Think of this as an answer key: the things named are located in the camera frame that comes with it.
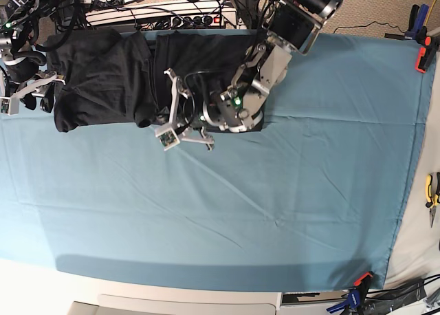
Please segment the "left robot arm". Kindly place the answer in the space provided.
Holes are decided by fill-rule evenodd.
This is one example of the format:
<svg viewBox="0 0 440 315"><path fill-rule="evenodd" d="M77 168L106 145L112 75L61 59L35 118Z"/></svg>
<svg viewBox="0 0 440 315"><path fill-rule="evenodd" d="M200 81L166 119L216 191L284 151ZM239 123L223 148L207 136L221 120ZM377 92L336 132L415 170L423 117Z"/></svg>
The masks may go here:
<svg viewBox="0 0 440 315"><path fill-rule="evenodd" d="M296 53L306 54L342 0L273 0L251 35L173 33L157 38L157 86L170 89L155 129L165 149L214 146L213 133L259 131L265 102Z"/></svg>

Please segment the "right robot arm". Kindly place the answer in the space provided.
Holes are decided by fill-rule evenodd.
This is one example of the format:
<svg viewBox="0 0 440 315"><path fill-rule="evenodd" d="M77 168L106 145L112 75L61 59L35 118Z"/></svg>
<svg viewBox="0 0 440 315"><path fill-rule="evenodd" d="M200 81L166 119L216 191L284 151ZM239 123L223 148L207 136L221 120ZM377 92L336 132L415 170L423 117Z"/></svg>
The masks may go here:
<svg viewBox="0 0 440 315"><path fill-rule="evenodd" d="M71 1L74 11L61 40L53 45L39 45L39 21ZM9 0L1 8L1 114L18 114L20 105L50 112L54 106L54 84L65 83L65 77L47 65L46 54L67 42L80 13L80 0Z"/></svg>

